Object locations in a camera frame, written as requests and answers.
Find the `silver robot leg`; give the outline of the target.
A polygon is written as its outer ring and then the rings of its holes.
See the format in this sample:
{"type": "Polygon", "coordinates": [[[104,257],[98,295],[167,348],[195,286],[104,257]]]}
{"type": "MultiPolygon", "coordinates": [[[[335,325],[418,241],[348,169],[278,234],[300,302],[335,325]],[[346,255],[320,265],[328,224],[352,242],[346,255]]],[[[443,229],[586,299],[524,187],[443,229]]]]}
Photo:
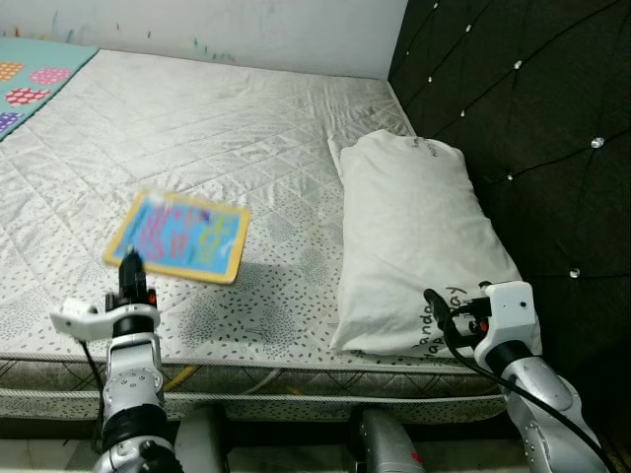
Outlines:
{"type": "Polygon", "coordinates": [[[184,473],[231,473],[224,433],[227,418],[216,404],[186,411],[175,438],[175,456],[184,473]]]}
{"type": "Polygon", "coordinates": [[[357,406],[350,422],[351,473],[427,473],[407,431],[387,410],[357,406]]]}

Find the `white quilted mattress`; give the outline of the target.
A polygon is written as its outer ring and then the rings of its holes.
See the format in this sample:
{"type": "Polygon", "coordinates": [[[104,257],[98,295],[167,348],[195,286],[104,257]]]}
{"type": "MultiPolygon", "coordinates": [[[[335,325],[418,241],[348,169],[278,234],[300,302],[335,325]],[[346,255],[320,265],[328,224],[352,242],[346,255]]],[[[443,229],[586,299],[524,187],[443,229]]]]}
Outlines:
{"type": "Polygon", "coordinates": [[[107,244],[136,194],[180,192],[248,208],[234,284],[154,275],[171,418],[222,402],[253,422],[339,422],[384,402],[406,423],[479,422],[496,388],[454,360],[332,350],[342,270],[334,154],[413,129],[390,86],[99,51],[0,139],[0,418],[91,422],[91,356],[57,332],[68,298],[117,287],[107,244]]]}

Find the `teal mat with coloured shapes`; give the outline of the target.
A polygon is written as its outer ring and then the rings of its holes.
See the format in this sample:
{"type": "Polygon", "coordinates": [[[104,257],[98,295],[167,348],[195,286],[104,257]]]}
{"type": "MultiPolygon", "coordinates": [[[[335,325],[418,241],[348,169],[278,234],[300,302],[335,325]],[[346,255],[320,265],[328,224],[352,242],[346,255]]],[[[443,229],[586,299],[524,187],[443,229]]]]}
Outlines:
{"type": "Polygon", "coordinates": [[[0,37],[0,140],[35,116],[98,51],[95,46],[0,37]]]}

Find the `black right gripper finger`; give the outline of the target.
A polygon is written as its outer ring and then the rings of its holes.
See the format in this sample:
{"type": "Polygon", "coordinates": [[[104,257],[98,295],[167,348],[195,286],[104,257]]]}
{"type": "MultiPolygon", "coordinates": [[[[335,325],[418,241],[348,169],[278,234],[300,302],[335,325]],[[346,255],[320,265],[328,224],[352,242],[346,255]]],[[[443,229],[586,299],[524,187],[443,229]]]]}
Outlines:
{"type": "Polygon", "coordinates": [[[423,296],[425,302],[428,303],[430,311],[432,311],[433,318],[436,319],[438,328],[441,329],[443,339],[447,343],[454,341],[454,338],[458,335],[458,329],[456,329],[446,299],[433,289],[425,289],[423,296]]]}

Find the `white printed pillow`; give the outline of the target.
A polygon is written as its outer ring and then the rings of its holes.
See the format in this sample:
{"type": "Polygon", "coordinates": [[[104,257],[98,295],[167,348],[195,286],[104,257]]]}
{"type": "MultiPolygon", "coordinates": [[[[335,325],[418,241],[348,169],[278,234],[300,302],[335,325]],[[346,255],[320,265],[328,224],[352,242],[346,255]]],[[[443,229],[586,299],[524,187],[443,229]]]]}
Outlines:
{"type": "Polygon", "coordinates": [[[343,185],[343,266],[335,352],[450,355],[425,301],[481,296],[522,277],[479,206],[454,146],[378,130],[335,155],[343,185]]]}

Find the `dark bed frame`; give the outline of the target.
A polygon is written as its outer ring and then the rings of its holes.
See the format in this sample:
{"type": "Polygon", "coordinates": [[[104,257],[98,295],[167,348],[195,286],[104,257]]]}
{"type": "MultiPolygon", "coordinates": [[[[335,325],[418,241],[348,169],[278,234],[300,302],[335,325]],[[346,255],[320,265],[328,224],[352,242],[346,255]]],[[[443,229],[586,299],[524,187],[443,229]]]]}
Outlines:
{"type": "MultiPolygon", "coordinates": [[[[415,441],[464,439],[516,439],[518,430],[508,416],[458,424],[406,424],[415,441]]],[[[347,444],[355,433],[350,422],[230,422],[226,439],[235,446],[347,444]]],[[[54,422],[0,418],[0,439],[91,439],[98,431],[94,422],[54,422]]]]}

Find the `silver left robot leg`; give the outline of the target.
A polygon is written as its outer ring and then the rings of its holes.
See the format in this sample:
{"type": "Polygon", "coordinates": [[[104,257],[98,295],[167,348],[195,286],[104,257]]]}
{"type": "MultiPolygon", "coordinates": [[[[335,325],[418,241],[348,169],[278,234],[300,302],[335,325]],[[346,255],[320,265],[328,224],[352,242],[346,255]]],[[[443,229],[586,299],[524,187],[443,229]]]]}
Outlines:
{"type": "Polygon", "coordinates": [[[216,404],[186,411],[175,438],[175,456],[184,473],[231,473],[224,433],[227,418],[216,404]]]}

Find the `dark grey tufted headboard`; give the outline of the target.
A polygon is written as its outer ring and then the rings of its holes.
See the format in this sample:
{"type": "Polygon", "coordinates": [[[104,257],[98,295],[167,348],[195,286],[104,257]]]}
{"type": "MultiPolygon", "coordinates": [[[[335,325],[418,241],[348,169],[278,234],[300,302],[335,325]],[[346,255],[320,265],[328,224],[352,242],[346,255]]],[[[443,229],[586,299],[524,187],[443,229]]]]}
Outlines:
{"type": "Polygon", "coordinates": [[[465,156],[591,422],[630,409],[630,0],[407,0],[388,81],[465,156]]]}

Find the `silver right robot leg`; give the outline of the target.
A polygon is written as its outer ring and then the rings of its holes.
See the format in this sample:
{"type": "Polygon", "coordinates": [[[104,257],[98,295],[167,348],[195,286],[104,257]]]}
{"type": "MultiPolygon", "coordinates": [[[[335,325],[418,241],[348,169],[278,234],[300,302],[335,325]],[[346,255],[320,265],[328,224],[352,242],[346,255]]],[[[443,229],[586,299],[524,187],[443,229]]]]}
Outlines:
{"type": "Polygon", "coordinates": [[[351,473],[427,473],[407,431],[387,410],[357,406],[350,422],[351,473]]]}

